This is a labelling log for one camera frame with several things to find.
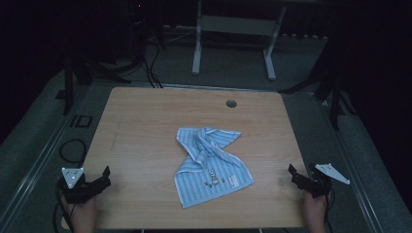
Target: leg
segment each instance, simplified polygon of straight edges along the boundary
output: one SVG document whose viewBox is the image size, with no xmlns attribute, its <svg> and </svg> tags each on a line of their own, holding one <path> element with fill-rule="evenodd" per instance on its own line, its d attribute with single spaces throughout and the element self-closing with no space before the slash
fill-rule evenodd
<svg viewBox="0 0 412 233">
<path fill-rule="evenodd" d="M 282 20 L 285 15 L 286 7 L 283 7 L 281 10 L 281 13 L 279 14 L 278 20 L 275 23 L 275 27 L 273 28 L 273 34 L 272 38 L 270 41 L 270 45 L 267 49 L 263 50 L 263 58 L 264 58 L 264 63 L 266 64 L 266 70 L 267 70 L 267 78 L 269 80 L 275 80 L 276 75 L 275 75 L 275 69 L 273 68 L 273 61 L 272 61 L 272 52 L 273 48 L 275 47 L 276 39 L 278 38 L 279 35 L 279 29 L 282 25 Z"/>
<path fill-rule="evenodd" d="M 196 26 L 196 48 L 194 49 L 193 66 L 191 73 L 198 75 L 200 73 L 200 57 L 202 55 L 202 46 L 200 44 L 201 36 L 201 19 L 202 19 L 202 1 L 197 1 L 197 26 Z"/>
</svg>

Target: white stand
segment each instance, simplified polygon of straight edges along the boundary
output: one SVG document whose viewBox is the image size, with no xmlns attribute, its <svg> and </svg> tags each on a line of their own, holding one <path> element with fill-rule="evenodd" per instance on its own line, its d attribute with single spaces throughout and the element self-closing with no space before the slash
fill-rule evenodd
<svg viewBox="0 0 412 233">
<path fill-rule="evenodd" d="M 283 7 L 277 20 L 266 19 L 247 19 L 238 17 L 214 17 L 202 15 L 202 1 L 197 1 L 197 26 L 196 26 L 196 47 L 194 49 L 193 66 L 191 72 L 194 75 L 200 73 L 200 58 L 202 47 L 200 37 L 202 31 L 216 31 L 226 33 L 239 33 L 250 35 L 270 36 L 270 45 L 263 50 L 264 62 L 266 64 L 267 77 L 269 80 L 275 80 L 275 69 L 271 54 L 278 38 L 279 29 L 285 15 L 286 7 Z"/>
</svg>

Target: table top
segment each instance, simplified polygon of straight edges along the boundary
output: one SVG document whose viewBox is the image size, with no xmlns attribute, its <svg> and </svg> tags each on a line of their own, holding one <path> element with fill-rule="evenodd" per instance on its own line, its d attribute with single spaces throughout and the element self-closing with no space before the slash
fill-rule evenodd
<svg viewBox="0 0 412 233">
<path fill-rule="evenodd" d="M 234 100 L 235 108 L 226 105 Z M 241 131 L 224 150 L 239 157 L 255 183 L 183 209 L 174 176 L 188 153 L 179 127 Z M 116 87 L 89 148 L 88 182 L 111 169 L 98 197 L 97 228 L 200 229 L 303 226 L 302 193 L 292 164 L 305 174 L 282 96 L 274 92 Z"/>
</svg>

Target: striped towel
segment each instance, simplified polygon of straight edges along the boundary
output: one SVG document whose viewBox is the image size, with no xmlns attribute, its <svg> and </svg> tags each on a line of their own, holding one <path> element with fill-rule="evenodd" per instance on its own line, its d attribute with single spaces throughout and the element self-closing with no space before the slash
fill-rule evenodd
<svg viewBox="0 0 412 233">
<path fill-rule="evenodd" d="M 183 208 L 227 195 L 254 182 L 245 164 L 222 150 L 240 134 L 211 127 L 179 128 L 177 141 L 189 153 L 175 176 Z"/>
</svg>

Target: hand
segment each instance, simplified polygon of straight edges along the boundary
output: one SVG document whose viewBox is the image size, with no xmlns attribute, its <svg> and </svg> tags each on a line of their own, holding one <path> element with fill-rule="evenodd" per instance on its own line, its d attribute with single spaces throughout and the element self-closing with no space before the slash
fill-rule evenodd
<svg viewBox="0 0 412 233">
<path fill-rule="evenodd" d="M 326 233 L 324 227 L 326 198 L 313 198 L 312 194 L 303 190 L 303 216 L 310 233 Z"/>
<path fill-rule="evenodd" d="M 75 233 L 92 233 L 97 221 L 97 196 L 94 196 L 84 204 L 68 204 L 64 196 L 61 198 L 64 209 L 72 221 Z"/>
</svg>

